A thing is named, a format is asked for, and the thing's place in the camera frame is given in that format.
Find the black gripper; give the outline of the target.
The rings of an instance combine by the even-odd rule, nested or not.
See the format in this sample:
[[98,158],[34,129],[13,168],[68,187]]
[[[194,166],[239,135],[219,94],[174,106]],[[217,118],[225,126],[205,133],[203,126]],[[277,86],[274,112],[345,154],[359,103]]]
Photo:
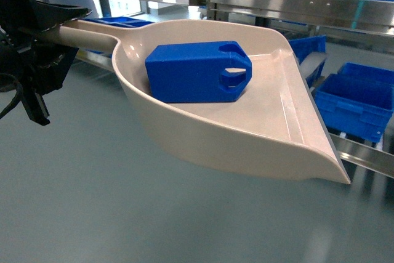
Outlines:
[[85,7],[1,0],[1,87],[18,83],[23,86],[23,107],[29,119],[37,124],[50,123],[43,96],[63,87],[78,48],[32,44],[31,35],[22,29],[46,31],[91,13]]

